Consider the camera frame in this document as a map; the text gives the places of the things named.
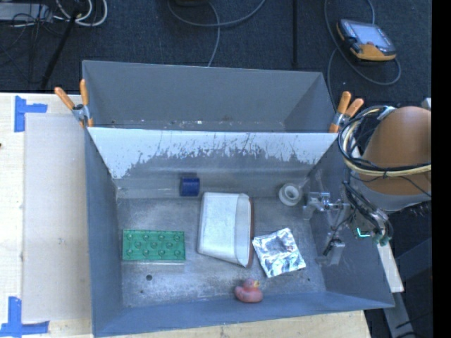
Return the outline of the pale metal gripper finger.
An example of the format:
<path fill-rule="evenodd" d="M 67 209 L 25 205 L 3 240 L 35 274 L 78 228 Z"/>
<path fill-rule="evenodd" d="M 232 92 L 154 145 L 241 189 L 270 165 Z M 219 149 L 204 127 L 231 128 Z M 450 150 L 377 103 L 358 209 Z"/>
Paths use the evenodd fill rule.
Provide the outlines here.
<path fill-rule="evenodd" d="M 338 265 L 346 244 L 340 239 L 331 239 L 315 261 L 322 266 Z"/>
<path fill-rule="evenodd" d="M 303 218 L 311 220 L 314 212 L 324 213 L 331 209 L 332 203 L 329 192 L 309 192 L 307 202 L 302 207 Z"/>

